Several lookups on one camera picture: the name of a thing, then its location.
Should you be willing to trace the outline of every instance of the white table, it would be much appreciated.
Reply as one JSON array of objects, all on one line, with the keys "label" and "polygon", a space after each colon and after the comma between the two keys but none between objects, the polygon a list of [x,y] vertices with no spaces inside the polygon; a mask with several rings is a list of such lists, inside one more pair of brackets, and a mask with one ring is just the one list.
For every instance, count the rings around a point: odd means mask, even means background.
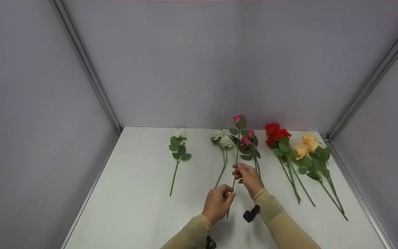
[{"label": "white table", "polygon": [[[168,148],[175,129],[125,128],[90,199],[82,211],[65,246],[66,249],[158,249],[177,233],[191,217],[202,212],[205,197],[213,188],[222,167],[222,154],[210,142],[210,129],[186,129],[188,162],[181,162],[172,197],[170,186],[175,159]],[[384,248],[360,205],[331,158],[328,167],[349,222],[331,202],[322,187],[305,175],[303,184],[316,203],[313,207],[300,188],[301,205],[278,159],[259,137],[262,180],[292,218],[322,248]],[[306,132],[291,132],[296,145]],[[313,132],[322,141],[317,132]],[[236,156],[229,153],[229,164],[220,183],[232,184],[231,165]],[[247,223],[242,214],[253,208],[253,201],[243,186],[237,193],[229,219],[211,229],[219,249],[276,248],[259,217]]]}]

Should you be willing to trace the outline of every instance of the hand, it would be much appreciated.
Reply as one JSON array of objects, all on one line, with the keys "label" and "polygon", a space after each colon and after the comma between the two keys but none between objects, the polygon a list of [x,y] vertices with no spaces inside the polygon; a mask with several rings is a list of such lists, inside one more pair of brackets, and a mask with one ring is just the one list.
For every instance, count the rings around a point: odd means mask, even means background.
[{"label": "hand", "polygon": [[239,180],[239,183],[244,184],[251,199],[254,199],[254,195],[264,188],[260,182],[260,178],[256,170],[253,167],[243,163],[237,163],[237,165],[233,165],[233,168],[235,168],[233,175],[235,176],[236,180]]},{"label": "hand", "polygon": [[210,190],[202,214],[208,218],[212,225],[215,224],[225,217],[235,196],[234,189],[226,184]]}]

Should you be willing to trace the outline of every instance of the black object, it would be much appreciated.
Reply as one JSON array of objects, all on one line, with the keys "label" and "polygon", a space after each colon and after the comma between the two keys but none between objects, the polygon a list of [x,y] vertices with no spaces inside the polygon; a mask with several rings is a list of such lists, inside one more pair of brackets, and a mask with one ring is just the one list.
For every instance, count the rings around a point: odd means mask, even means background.
[{"label": "black object", "polygon": [[207,246],[205,249],[215,249],[217,247],[216,242],[211,238],[210,235],[207,236]]},{"label": "black object", "polygon": [[259,214],[260,211],[260,206],[259,205],[255,205],[253,209],[251,209],[251,211],[247,210],[244,213],[244,219],[250,223],[254,220],[254,218],[256,217],[257,214]]}]

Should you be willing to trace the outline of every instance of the beige sleeve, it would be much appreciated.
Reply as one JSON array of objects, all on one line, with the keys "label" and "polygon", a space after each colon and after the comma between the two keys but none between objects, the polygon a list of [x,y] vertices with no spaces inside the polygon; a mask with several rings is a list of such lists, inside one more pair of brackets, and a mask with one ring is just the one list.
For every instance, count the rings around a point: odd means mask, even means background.
[{"label": "beige sleeve", "polygon": [[254,196],[254,203],[260,206],[259,216],[270,230],[278,249],[320,249],[266,189]]},{"label": "beige sleeve", "polygon": [[161,249],[204,249],[211,223],[204,215],[193,217]]}]

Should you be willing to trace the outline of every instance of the green stem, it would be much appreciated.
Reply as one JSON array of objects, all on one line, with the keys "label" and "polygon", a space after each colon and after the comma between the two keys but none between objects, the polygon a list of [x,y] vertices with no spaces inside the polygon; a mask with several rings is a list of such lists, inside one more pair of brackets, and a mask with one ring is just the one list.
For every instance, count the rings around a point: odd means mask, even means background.
[{"label": "green stem", "polygon": [[299,203],[299,205],[300,205],[300,201],[301,201],[302,199],[300,199],[300,196],[299,196],[299,194],[297,193],[297,188],[296,188],[296,183],[294,182],[293,172],[291,171],[291,165],[289,165],[289,164],[288,164],[288,171],[289,171],[289,173],[290,173],[291,182],[292,182],[293,187],[294,187],[294,192],[295,192],[295,194],[296,194],[296,196],[297,196],[297,203]]},{"label": "green stem", "polygon": [[339,206],[337,205],[336,201],[333,199],[333,197],[331,196],[331,194],[328,192],[328,190],[326,189],[326,187],[323,185],[323,183],[321,181],[318,181],[320,183],[320,185],[322,185],[323,189],[325,189],[325,192],[328,194],[328,196],[330,197],[330,199],[333,201],[333,203],[336,205],[336,208],[338,208],[338,210],[340,211],[340,213],[343,215],[343,217],[346,219],[346,221],[348,221],[348,218],[345,216],[345,212],[342,211]]},{"label": "green stem", "polygon": [[331,187],[331,190],[333,191],[334,196],[336,197],[336,200],[337,200],[337,202],[339,204],[340,209],[345,212],[345,210],[343,209],[342,204],[341,204],[341,202],[339,200],[339,197],[337,195],[336,188],[334,187],[333,180],[331,179],[330,176],[327,178],[327,180],[328,180],[328,183],[330,184],[330,187]]},{"label": "green stem", "polygon": [[180,162],[180,159],[178,159],[178,160],[176,161],[176,168],[175,168],[175,170],[174,170],[173,181],[172,181],[172,188],[170,189],[170,196],[171,196],[171,193],[173,192],[174,178],[176,177],[177,166],[179,165],[179,162]]},{"label": "green stem", "polygon": [[[279,159],[279,162],[280,162],[281,165],[282,165],[283,171],[286,173],[286,169],[285,169],[285,167],[284,167],[284,165],[283,165],[282,159],[279,158],[279,157],[278,157],[278,159]],[[297,193],[297,190],[296,190],[296,186],[293,184],[294,180],[292,180],[292,179],[293,179],[293,175],[290,175],[290,176],[288,177],[288,180],[290,181],[290,184],[291,184],[291,186],[293,187],[294,195],[295,195],[296,198],[297,198],[297,203],[300,204],[300,201],[301,201],[302,199],[300,199],[300,196],[299,196],[299,194]]]},{"label": "green stem", "polygon": [[[236,165],[237,165],[237,161],[239,159],[239,143],[240,143],[240,129],[237,129],[237,145],[236,145]],[[234,183],[236,182],[236,176],[234,176],[233,178],[233,185],[232,188],[234,189]]]},{"label": "green stem", "polygon": [[223,150],[222,147],[219,147],[219,148],[220,148],[221,151],[222,151],[222,158],[223,158],[223,161],[224,161],[224,166],[222,167],[221,175],[220,175],[219,178],[218,178],[218,182],[216,182],[215,188],[218,187],[219,181],[221,180],[221,177],[222,177],[222,175],[224,174],[224,171],[225,171],[225,168],[226,168],[226,161],[225,161],[224,150]]},{"label": "green stem", "polygon": [[294,169],[294,167],[291,165],[291,163],[288,161],[288,163],[290,164],[290,167],[293,169],[294,174],[296,174],[297,180],[300,183],[300,186],[302,186],[303,191],[305,191],[305,194],[308,196],[308,199],[310,199],[311,203],[313,204],[314,207],[316,207],[316,205],[314,204],[313,200],[311,199],[310,195],[308,194],[308,192],[306,191],[305,187],[302,184],[302,181],[300,180],[299,175],[297,174],[296,170]]},{"label": "green stem", "polygon": [[257,166],[257,172],[259,173],[259,179],[260,179],[260,183],[262,184],[262,186],[264,186],[264,182],[262,181],[262,177],[260,176],[260,166],[259,166],[259,162],[257,161],[256,156],[254,155],[254,164]]}]

